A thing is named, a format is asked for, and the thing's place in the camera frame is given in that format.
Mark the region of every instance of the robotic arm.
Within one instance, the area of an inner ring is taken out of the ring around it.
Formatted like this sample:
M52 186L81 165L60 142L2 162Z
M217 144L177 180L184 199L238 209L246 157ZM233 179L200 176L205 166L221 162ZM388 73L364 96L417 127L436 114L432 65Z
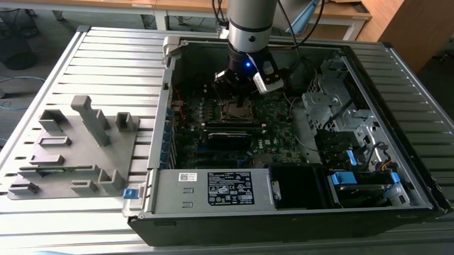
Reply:
M305 27L317 0L303 9L292 26ZM230 84L241 102L242 87L253 81L260 94L280 87L281 70L268 51L268 40L275 19L277 0L229 0L228 6L228 63L226 69L216 74L214 82Z

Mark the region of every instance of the power supply label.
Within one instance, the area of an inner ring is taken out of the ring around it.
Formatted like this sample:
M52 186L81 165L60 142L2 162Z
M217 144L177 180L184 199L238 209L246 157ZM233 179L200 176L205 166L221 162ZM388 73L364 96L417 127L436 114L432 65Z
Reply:
M253 205L250 172L208 173L208 204Z

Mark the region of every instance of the metal slotted surface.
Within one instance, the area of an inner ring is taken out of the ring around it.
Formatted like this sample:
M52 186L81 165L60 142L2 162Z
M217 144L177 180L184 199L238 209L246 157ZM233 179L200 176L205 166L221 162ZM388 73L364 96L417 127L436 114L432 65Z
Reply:
M113 28L90 28L88 32L76 33L0 154L0 249L72 254L233 254L357 247L373 251L389 244L408 247L408 244L454 241L454 217L447 215L423 225L407 225L364 239L153 248L144 244L126 225L121 198L7 200L6 189L17 167L26 163L30 143L38 134L37 116L44 109L74 114L69 102L73 95L80 94L90 96L93 108L100 108L105 115L121 111L140 117L128 182L144 181L164 71L161 44L168 35L216 37L208 33ZM454 199L454 188L449 187L454 184L454 172L449 172L454 136L448 119L391 50L373 43L311 42L352 47L444 195ZM0 253L10 254L11 251L0 250Z

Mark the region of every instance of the wooden cabinet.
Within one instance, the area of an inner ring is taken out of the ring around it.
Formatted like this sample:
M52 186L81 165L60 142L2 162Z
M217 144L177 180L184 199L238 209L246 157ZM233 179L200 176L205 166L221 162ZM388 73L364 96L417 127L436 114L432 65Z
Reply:
M416 73L454 33L452 0L361 0L372 19L357 41L385 41Z

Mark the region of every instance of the white sticker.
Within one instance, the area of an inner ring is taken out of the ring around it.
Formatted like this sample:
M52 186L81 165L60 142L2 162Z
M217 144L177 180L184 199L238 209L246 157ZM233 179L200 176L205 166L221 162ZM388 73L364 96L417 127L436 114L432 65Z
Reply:
M353 20L368 20L368 17L363 17L363 16L352 16L351 18Z
M197 181L197 173L180 173L177 180L180 182L196 182Z
M150 8L149 4L130 4L132 7L142 7L142 8Z

